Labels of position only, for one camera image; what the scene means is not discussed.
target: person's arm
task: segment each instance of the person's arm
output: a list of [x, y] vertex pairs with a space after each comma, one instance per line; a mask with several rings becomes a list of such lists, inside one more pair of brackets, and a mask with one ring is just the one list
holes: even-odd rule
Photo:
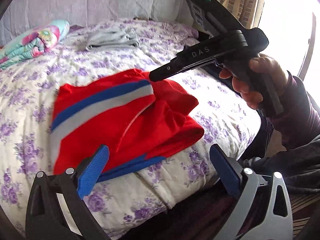
[[294, 149], [303, 146], [320, 134], [320, 117], [299, 78], [289, 74], [280, 102], [284, 112], [270, 118], [270, 121], [281, 133], [284, 147]]

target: screw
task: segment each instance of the screw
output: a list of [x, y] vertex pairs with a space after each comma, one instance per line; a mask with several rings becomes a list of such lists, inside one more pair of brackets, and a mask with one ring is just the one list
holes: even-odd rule
[[277, 179], [281, 179], [281, 178], [282, 178], [282, 174], [281, 174], [280, 172], [278, 172], [278, 171], [276, 171], [276, 172], [274, 173], [274, 176], [275, 176]]
[[42, 178], [43, 175], [44, 175], [43, 171], [39, 171], [39, 172], [37, 173], [37, 177], [38, 177], [38, 178]]
[[243, 169], [245, 174], [251, 175], [253, 173], [253, 170], [251, 170], [250, 168], [244, 168]]
[[66, 174], [68, 174], [68, 175], [71, 175], [71, 174], [73, 174], [75, 172], [75, 169], [74, 168], [67, 168], [66, 169]]

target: red garment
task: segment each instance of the red garment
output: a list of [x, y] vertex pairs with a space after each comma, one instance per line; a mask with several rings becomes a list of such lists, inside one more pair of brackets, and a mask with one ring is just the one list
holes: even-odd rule
[[110, 150], [105, 172], [143, 154], [147, 154], [145, 159], [156, 156], [167, 158], [203, 136], [203, 128], [188, 116], [198, 105], [197, 99], [174, 81], [151, 82], [148, 76], [148, 72], [131, 69], [99, 79], [88, 86], [66, 84], [60, 87], [53, 119], [95, 93], [129, 82], [147, 79], [154, 95], [136, 99], [136, 103], [132, 104], [134, 107], [127, 104], [98, 114], [68, 134], [61, 141], [54, 174], [60, 174], [68, 167], [76, 167], [84, 158], [91, 156], [100, 144], [107, 145]]

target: bed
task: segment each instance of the bed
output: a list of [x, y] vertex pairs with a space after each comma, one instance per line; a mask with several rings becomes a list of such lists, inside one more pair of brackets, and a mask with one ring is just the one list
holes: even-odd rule
[[[110, 27], [134, 29], [140, 46], [100, 52], [84, 49], [89, 33]], [[0, 73], [0, 205], [20, 233], [24, 234], [36, 173], [52, 174], [49, 134], [59, 87], [87, 85], [130, 68], [151, 71], [169, 62], [184, 45], [196, 44], [196, 37], [195, 29], [177, 22], [108, 20], [71, 31], [50, 52]], [[84, 201], [114, 240], [215, 183], [208, 155], [212, 144], [218, 143], [228, 156], [238, 159], [259, 131], [257, 112], [204, 70], [171, 79], [198, 99], [190, 116], [204, 128], [204, 136], [160, 163], [95, 185]], [[79, 233], [63, 197], [58, 198], [70, 229]]]

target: purple sleeve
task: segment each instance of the purple sleeve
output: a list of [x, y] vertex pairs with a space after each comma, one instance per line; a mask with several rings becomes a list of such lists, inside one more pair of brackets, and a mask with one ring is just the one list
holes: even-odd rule
[[284, 147], [294, 149], [306, 145], [320, 134], [320, 117], [310, 103], [301, 79], [289, 73], [288, 85], [280, 101], [284, 112], [270, 121], [281, 133]]

